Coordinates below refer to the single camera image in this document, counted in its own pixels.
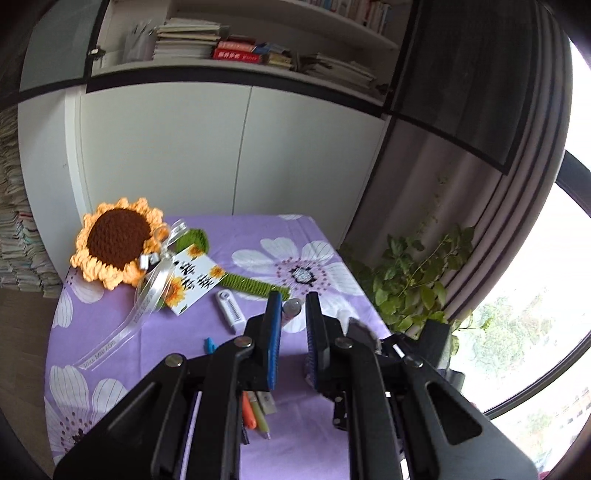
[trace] white ribbon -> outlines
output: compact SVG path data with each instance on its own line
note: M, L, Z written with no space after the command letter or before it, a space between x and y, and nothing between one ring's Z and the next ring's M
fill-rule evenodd
M163 228L168 227L163 226L156 229L154 238L158 238L159 230ZM158 302L167 291L170 284L170 274L174 270L174 252L170 251L168 247L188 231L189 227L183 220L177 221L171 227L168 237L160 243L160 262L139 281L135 290L135 303L131 312L129 312L123 323L105 340L78 360L78 368L82 370L96 368L132 338L139 331L148 315L157 310Z

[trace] tree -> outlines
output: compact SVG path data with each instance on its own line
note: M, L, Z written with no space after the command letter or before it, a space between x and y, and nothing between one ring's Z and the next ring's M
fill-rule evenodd
M525 354L547 337L553 319L536 315L542 296L537 295L519 314L515 315L506 297L480 306L480 327L473 344L476 363L490 377L503 378L519 367Z

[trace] purple tablecloth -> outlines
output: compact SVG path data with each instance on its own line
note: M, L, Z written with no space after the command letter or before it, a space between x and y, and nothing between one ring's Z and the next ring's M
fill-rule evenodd
M173 223L176 218L166 220ZM311 218L199 216L186 221L207 232L209 256L227 271L286 284L292 296L300 298L317 290L324 314L336 316L338 310L346 309L378 336L388 334ZM179 317L168 309L152 314L139 333L110 358L94 370L81 371L72 365L123 322L132 307L134 289L121 285L107 291L70 270L57 306L46 364L47 431L56 463L168 353L199 356L204 354L206 337L218 345L233 337L215 303L216 290ZM264 300L238 293L235 297L246 318L264 312ZM251 444L241 451L245 480L349 477L346 433L331 424L332 403L304 381L305 327L302 313L282 331L278 385L273 392L278 413L268 416L272 439L251 432Z

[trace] wall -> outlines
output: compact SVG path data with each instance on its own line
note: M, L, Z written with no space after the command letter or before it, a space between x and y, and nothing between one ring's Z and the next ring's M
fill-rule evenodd
M74 239L89 211L78 163L76 126L83 87L51 92L18 105L22 175L41 239L64 280Z

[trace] orange pen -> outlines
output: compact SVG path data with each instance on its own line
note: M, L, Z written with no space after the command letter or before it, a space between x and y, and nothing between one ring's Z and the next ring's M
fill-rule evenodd
M256 418L246 392L242 392L242 421L247 429L256 429Z

